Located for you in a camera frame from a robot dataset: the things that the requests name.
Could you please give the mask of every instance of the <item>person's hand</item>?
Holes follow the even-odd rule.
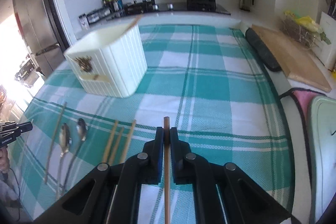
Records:
[[[6,174],[9,172],[9,158],[7,148],[0,148],[0,171]]]

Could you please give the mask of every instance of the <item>silver bolt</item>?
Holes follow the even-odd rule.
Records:
[[[148,158],[148,154],[145,153],[145,152],[141,152],[141,153],[138,154],[138,159],[140,159],[140,160],[145,160],[147,158]]]
[[[226,165],[225,165],[226,169],[230,170],[230,171],[233,171],[236,169],[236,165],[232,162],[228,162]]]
[[[187,155],[185,155],[185,157],[188,160],[194,160],[196,158],[196,155],[194,153],[188,153]]]
[[[109,166],[106,163],[101,163],[101,164],[98,164],[98,166],[97,166],[97,169],[99,171],[105,171],[105,170],[107,170],[107,168],[109,168]]]

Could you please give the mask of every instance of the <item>checkered tablecloth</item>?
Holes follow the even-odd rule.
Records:
[[[71,130],[72,145],[62,179],[79,138],[76,121],[88,124],[87,140],[77,155],[67,190],[101,162],[110,129],[125,127],[115,164],[128,130],[137,120],[127,157],[152,140],[163,117],[169,116],[179,138],[209,162],[236,163],[285,208],[294,196],[292,146],[284,113],[263,66],[240,30],[199,25],[139,27],[148,71],[136,93],[126,99],[85,93],[64,62],[32,100],[23,120],[34,129],[10,145],[11,165],[19,177],[21,201],[34,219],[55,202],[60,147],[58,138],[43,183],[51,135],[62,108],[62,122]],[[24,141],[28,137],[24,153]],[[191,185],[171,185],[172,223],[195,223]],[[163,223],[163,179],[144,185],[139,223]]]

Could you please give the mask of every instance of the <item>wire basket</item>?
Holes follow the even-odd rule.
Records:
[[[290,16],[285,16],[282,19],[281,31],[295,41],[305,45],[308,49],[318,46],[318,41],[320,41],[314,33],[297,24]]]

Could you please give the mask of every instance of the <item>stainless steel refrigerator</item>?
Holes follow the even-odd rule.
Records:
[[[64,61],[68,41],[53,0],[13,0],[16,21],[35,65],[48,77]]]

